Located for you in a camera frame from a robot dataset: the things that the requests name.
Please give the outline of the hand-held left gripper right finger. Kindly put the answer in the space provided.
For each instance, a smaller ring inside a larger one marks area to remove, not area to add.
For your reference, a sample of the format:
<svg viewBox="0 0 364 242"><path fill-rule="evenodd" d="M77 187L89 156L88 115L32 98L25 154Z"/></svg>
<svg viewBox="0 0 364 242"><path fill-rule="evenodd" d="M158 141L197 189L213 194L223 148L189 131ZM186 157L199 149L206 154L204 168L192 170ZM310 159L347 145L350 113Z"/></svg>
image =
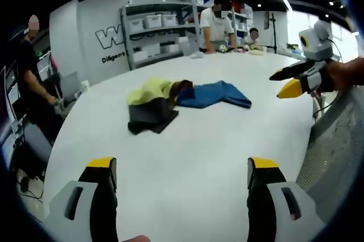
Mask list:
<svg viewBox="0 0 364 242"><path fill-rule="evenodd" d="M313 199L270 160L247 160L248 241L312 241L325 228Z"/></svg>

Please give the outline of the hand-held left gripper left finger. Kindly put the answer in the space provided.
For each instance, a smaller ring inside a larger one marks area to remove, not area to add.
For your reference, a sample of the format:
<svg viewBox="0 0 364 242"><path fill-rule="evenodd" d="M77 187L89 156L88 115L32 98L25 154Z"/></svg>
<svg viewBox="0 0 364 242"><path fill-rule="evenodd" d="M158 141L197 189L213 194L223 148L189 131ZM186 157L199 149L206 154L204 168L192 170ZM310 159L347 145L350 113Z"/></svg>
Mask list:
<svg viewBox="0 0 364 242"><path fill-rule="evenodd" d="M89 162L50 201L44 228L54 241L118 241L117 160Z"/></svg>

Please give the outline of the person's right hand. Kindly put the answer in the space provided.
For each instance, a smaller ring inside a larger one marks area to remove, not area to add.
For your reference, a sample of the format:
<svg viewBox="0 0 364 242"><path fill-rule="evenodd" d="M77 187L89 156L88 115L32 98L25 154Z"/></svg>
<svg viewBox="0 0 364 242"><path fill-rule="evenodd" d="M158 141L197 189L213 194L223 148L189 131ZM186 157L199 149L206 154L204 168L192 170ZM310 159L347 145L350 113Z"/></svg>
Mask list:
<svg viewBox="0 0 364 242"><path fill-rule="evenodd" d="M347 87L345 65L337 61L330 61L324 68L321 84L315 90L315 96L320 96L324 92L343 91Z"/></svg>

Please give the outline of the person's left hand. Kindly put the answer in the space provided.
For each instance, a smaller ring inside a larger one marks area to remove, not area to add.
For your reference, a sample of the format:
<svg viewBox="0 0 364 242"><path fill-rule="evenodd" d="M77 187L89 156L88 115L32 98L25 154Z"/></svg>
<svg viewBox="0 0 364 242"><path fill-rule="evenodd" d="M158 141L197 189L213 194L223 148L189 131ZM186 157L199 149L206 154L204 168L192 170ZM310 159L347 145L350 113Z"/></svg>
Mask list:
<svg viewBox="0 0 364 242"><path fill-rule="evenodd" d="M150 242L151 240L145 235L138 235L131 239L125 240L124 242Z"/></svg>

